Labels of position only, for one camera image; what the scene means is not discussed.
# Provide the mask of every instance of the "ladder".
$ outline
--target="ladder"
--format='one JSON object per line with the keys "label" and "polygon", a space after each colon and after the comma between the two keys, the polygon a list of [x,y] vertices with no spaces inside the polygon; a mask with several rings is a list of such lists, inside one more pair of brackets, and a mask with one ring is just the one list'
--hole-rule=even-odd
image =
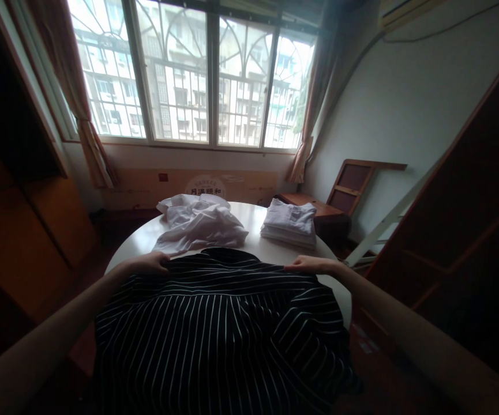
{"label": "ladder", "polygon": [[425,185],[426,181],[438,166],[438,161],[422,176],[422,178],[409,190],[409,192],[393,207],[393,209],[380,221],[378,225],[370,232],[362,242],[357,245],[352,253],[343,261],[344,264],[353,269],[360,269],[370,266],[376,260],[376,255],[365,256],[365,254],[375,245],[385,245],[389,238],[381,239],[388,228],[394,224],[401,222],[405,216],[403,211],[411,205],[418,193]]}

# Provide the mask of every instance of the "window sill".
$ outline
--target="window sill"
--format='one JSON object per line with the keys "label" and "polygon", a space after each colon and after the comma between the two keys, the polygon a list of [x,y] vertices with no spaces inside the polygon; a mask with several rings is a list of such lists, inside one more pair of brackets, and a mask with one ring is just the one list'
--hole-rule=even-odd
{"label": "window sill", "polygon": [[[250,154],[285,154],[293,156],[296,154],[297,149],[281,149],[281,148],[256,148],[244,147],[240,145],[217,145],[212,146],[208,142],[178,142],[178,141],[165,141],[158,140],[148,141],[144,137],[120,137],[117,135],[100,135],[101,143],[104,145],[126,145],[136,147],[149,147],[149,148],[170,148],[170,149],[183,149],[183,150],[204,150],[204,151],[217,151],[229,153],[250,153]],[[66,143],[80,144],[79,140],[63,140]]]}

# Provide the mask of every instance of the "folded white shirt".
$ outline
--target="folded white shirt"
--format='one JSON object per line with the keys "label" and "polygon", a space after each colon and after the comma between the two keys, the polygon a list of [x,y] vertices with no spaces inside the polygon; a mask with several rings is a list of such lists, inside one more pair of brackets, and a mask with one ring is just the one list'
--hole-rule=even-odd
{"label": "folded white shirt", "polygon": [[280,228],[269,227],[267,225],[262,226],[261,236],[281,240],[292,245],[311,250],[315,249],[317,244],[317,239],[314,235],[300,235],[298,233],[285,231]]}
{"label": "folded white shirt", "polygon": [[267,216],[263,225],[300,233],[301,235],[312,235],[315,213],[317,213],[317,208],[311,203],[295,206],[288,205],[279,199],[273,199],[267,209]]}
{"label": "folded white shirt", "polygon": [[294,206],[273,199],[261,227],[261,236],[315,249],[313,219],[316,211],[311,203]]}
{"label": "folded white shirt", "polygon": [[170,230],[159,236],[153,250],[171,256],[209,246],[238,247],[248,234],[230,204],[215,195],[176,195],[159,202],[157,209]]}

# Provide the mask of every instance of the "air conditioner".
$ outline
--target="air conditioner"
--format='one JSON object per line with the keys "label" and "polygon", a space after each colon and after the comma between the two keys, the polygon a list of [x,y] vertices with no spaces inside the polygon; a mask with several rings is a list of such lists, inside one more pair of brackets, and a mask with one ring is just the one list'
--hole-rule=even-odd
{"label": "air conditioner", "polygon": [[379,23],[385,32],[416,19],[445,0],[380,0]]}

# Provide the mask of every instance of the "person's left hand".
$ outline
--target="person's left hand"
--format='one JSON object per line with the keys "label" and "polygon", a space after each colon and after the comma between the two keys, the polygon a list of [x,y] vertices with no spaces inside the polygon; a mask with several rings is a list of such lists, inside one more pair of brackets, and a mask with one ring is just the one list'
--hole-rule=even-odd
{"label": "person's left hand", "polygon": [[169,255],[160,251],[153,251],[149,254],[127,259],[125,264],[132,274],[167,274],[168,270],[162,265],[165,261],[170,261]]}

